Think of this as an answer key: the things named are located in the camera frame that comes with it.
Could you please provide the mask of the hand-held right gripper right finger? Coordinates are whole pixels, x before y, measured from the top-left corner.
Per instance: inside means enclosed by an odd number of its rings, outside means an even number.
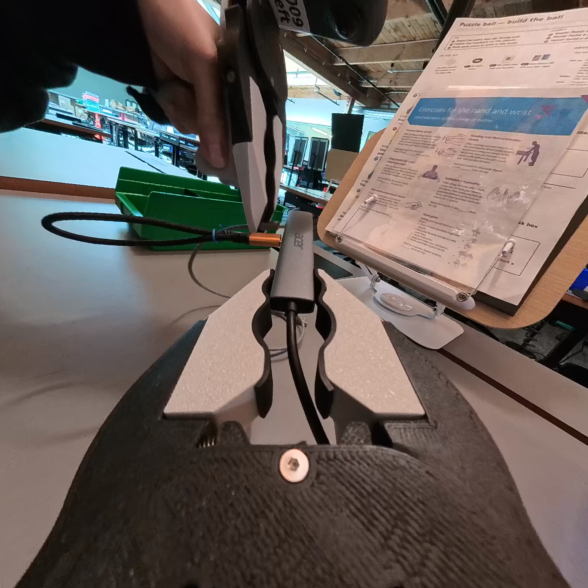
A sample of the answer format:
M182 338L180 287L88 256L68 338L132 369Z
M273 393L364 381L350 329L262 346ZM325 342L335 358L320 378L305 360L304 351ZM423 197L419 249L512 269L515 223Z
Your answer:
M425 417L425 409L373 310L324 270L315 270L318 352L315 405L335 425Z

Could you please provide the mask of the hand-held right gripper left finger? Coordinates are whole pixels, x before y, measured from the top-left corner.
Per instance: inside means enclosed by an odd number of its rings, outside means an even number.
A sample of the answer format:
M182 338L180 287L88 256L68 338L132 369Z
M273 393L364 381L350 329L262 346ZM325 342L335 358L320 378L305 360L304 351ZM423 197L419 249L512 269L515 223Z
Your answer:
M266 270L206 320L164 409L168 418L239 422L249 428L265 418L273 402L272 328Z

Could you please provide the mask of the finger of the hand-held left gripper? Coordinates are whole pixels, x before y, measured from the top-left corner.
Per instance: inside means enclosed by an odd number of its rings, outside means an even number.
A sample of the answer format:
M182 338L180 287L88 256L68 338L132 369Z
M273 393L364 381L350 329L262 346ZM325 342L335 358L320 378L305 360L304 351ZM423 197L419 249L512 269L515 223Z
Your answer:
M251 232L265 232L276 208L276 116L268 114L254 79L248 77L247 82L251 139L235 142L232 153L247 226Z
M272 87L264 88L266 130L264 133L264 157L266 164L266 208L264 225L271 222L275 213L283 168L285 141L285 100Z

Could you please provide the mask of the black braided cable orange plugs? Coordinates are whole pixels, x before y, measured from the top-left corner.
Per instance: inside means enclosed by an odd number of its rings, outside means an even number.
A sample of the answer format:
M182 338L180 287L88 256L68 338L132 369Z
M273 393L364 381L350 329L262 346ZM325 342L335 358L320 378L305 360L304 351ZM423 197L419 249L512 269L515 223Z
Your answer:
M186 233L188 238L180 239L104 239L92 236L80 235L66 231L56 227L59 222L73 222L73 221L87 221L87 222L113 222L113 223L127 223L127 224L141 224L152 226L155 228L166 229L170 231L177 231ZM122 215L114 213L99 213L99 212L56 212L49 214L40 221L44 230L58 237L68 240L77 241L80 243L88 243L91 245L105 245L105 246L121 246L121 247L180 247L188 245L200 245L210 243L211 229L203 229L200 227L189 226L185 224L178 224L164 220L155 219L152 217L134 217L132 215ZM247 246L261 246L261 247L278 247L281 245L282 237L277 233L246 233L233 229L223 229L223 242L237 243Z

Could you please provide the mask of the grey usb hub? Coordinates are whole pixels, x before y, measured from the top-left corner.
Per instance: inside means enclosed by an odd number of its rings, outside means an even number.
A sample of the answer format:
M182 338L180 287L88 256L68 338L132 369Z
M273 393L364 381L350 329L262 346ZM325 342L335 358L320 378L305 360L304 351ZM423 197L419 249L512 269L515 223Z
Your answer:
M270 307L287 312L294 303L299 314L309 314L315 307L313 216L292 210L286 220L270 290Z

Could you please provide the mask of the white desk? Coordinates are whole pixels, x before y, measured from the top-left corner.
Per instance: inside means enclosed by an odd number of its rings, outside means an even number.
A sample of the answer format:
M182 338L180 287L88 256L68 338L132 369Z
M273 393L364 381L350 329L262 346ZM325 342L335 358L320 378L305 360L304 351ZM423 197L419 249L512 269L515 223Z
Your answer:
M1 191L1 587L43 545L92 439L129 387L221 303L186 253L87 245L44 231L92 199ZM545 548L587 587L587 390L470 327L420 349L477 412Z

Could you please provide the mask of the person's left hand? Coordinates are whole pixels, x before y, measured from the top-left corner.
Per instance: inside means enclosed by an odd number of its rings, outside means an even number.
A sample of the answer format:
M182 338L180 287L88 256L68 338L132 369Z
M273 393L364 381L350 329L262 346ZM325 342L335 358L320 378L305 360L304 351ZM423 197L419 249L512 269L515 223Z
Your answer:
M170 123L195 134L217 169L228 163L228 130L217 60L220 28L197 1L138 1L156 80L154 97Z

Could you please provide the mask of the brown cardboard box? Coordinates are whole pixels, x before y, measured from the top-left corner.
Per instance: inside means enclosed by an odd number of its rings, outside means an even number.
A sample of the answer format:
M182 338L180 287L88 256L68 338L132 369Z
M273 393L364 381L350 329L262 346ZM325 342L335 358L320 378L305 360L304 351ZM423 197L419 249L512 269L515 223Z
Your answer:
M325 178L340 182L353 165L358 153L340 149L330 149L327 153Z

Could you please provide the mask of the wooden document stand board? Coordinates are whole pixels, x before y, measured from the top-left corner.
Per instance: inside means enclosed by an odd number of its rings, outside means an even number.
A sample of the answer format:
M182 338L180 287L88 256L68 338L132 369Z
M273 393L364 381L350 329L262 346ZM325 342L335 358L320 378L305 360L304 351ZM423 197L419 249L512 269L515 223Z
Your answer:
M565 9L565 10L558 10L552 12L560 12L560 11L569 11L573 9ZM442 37L440 37L439 46L437 50L440 49L442 41L451 31L452 26L459 20L459 19L470 19L470 18L457 18L450 26L447 32L444 32ZM410 98L413 94L413 88L408 92L408 96L405 98ZM398 112L394 115L391 122L394 121L395 117L400 113L402 109L402 104ZM322 216L319 220L319 236L320 238L330 246L339 249L342 253L356 259L357 261L364 261L367 262L365 257L361 257L359 255L354 255L351 253L350 248L347 248L343 245L342 240L336 239L336 235L329 232L329 227L332 226L339 218L340 213L345 213L353 200L353 197L356 194L356 189L360 187L363 180L368 178L368 173L371 169L373 169L373 164L375 161L378 160L377 156L383 155L387 144L390 141L391 133L389 132L388 127L365 144L364 150L357 156L356 160L354 161L353 165L346 173L346 176L341 180L340 185L335 192L335 194L331 197L330 201L328 202L326 208L324 209ZM471 319L477 323L484 325L485 327L497 327L501 329L513 329L522 326L526 326L530 323L534 323L541 318L540 311L524 311L523 309L516 311L513 316L509 316L507 313L504 313L498 309L492 308L485 302L479 302L475 295L473 295L473 299L475 301L475 307L472 310L460 310L456 304L447 304L446 307L451 308L457 313Z

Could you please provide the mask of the green plastic bin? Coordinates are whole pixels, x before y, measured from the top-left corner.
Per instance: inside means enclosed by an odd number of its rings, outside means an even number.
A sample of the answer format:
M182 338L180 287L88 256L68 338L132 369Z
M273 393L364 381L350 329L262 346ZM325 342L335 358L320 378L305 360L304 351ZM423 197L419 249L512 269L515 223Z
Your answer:
M150 217L166 222L205 229L228 229L245 225L241 193L238 188L197 178L121 167L115 186L115 201L123 215ZM132 225L143 240L191 238L185 232ZM268 247L231 242L204 243L203 251L264 250Z

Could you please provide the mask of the black box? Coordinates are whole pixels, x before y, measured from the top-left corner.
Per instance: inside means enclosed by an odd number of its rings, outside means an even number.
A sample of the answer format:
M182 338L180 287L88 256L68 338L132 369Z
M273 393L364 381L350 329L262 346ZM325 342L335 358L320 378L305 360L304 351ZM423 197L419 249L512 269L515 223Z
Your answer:
M331 149L359 153L363 127L363 114L333 113Z

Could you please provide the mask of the white table brown edge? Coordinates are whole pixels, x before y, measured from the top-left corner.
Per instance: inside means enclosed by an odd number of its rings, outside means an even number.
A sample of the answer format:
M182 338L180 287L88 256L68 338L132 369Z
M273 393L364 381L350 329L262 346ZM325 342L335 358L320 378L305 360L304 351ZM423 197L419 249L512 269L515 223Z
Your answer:
M121 167L196 178L148 153L32 129L1 134L1 190L114 199Z

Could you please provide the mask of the printed instruction sheet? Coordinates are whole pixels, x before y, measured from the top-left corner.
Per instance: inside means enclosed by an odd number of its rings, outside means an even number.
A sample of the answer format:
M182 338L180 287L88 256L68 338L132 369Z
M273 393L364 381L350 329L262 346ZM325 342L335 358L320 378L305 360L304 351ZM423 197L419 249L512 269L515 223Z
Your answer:
M459 19L405 99L455 89L553 89L587 94L587 9L497 19ZM497 261L474 295L514 315L570 222L587 205L587 118L508 239L513 252Z

